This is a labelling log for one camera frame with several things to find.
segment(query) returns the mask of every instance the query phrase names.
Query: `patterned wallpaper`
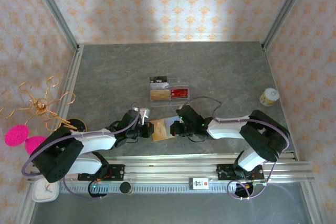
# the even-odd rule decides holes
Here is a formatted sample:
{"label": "patterned wallpaper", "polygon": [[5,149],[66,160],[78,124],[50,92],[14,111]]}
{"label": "patterned wallpaper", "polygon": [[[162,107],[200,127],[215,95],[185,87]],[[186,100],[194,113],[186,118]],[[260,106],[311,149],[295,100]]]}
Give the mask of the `patterned wallpaper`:
{"label": "patterned wallpaper", "polygon": [[81,44],[263,41],[284,0],[56,0]]}
{"label": "patterned wallpaper", "polygon": [[[0,108],[22,108],[29,97],[18,93],[18,85],[31,81],[35,86],[33,92],[42,95],[49,76],[65,76],[73,50],[44,0],[0,0],[0,10]],[[51,90],[49,98],[57,93],[58,89]],[[3,139],[8,129],[27,119],[23,112],[7,120],[0,119],[1,224],[13,223],[17,214],[25,189],[21,166],[28,159],[23,146],[10,148]],[[46,133],[41,121],[33,121],[29,128],[31,136]]]}
{"label": "patterned wallpaper", "polygon": [[336,218],[336,0],[297,0],[268,50],[299,155]]}

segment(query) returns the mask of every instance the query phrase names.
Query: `white sticker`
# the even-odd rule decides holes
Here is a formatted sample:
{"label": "white sticker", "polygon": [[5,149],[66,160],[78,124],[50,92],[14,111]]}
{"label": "white sticker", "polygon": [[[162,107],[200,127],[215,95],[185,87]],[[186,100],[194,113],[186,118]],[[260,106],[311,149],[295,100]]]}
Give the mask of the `white sticker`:
{"label": "white sticker", "polygon": [[209,179],[208,178],[193,178],[191,189],[209,190]]}

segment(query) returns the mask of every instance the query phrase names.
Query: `white clock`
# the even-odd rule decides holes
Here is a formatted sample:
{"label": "white clock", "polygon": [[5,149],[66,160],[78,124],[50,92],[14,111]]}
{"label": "white clock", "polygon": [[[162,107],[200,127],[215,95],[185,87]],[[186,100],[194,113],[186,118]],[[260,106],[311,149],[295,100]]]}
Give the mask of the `white clock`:
{"label": "white clock", "polygon": [[42,203],[53,201],[59,194],[59,181],[49,183],[45,178],[35,182],[33,188],[33,201]]}

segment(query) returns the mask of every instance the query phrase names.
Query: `gray marble surface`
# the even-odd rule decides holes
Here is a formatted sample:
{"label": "gray marble surface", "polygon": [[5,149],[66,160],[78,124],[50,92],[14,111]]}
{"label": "gray marble surface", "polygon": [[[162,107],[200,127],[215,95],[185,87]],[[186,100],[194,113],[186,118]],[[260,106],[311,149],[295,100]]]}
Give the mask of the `gray marble surface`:
{"label": "gray marble surface", "polygon": [[[84,46],[68,118],[84,120],[90,131],[100,130],[122,116],[136,101],[151,109],[150,120],[176,115],[176,106],[150,106],[149,76],[185,77],[191,97],[207,95],[223,102],[220,118],[234,118],[261,110],[286,126],[281,105],[260,104],[259,96],[274,82],[258,42],[177,42],[159,44]],[[203,117],[216,107],[199,99],[191,106]],[[141,138],[136,144],[104,151],[105,156],[238,153],[244,140],[220,139],[193,143],[186,138],[153,142]]]}

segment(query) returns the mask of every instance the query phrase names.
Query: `wall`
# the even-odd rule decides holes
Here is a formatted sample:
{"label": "wall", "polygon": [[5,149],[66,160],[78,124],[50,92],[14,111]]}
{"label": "wall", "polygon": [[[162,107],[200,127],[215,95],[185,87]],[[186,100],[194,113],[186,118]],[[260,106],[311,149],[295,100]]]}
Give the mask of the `wall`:
{"label": "wall", "polygon": [[56,0],[78,43],[263,41],[284,0]]}
{"label": "wall", "polygon": [[[65,76],[73,50],[44,0],[0,0],[0,10],[0,108],[22,108],[28,105],[29,97],[18,93],[18,85],[31,81],[35,86],[33,93],[42,95],[49,76]],[[57,94],[55,88],[48,98]],[[4,134],[28,118],[28,114],[17,112],[12,118],[0,119],[0,223],[3,224],[13,223],[17,214],[25,189],[21,166],[28,159],[22,146],[5,145]],[[30,135],[46,133],[39,120],[29,123],[29,128]]]}
{"label": "wall", "polygon": [[300,158],[336,217],[336,0],[297,0],[268,58]]}

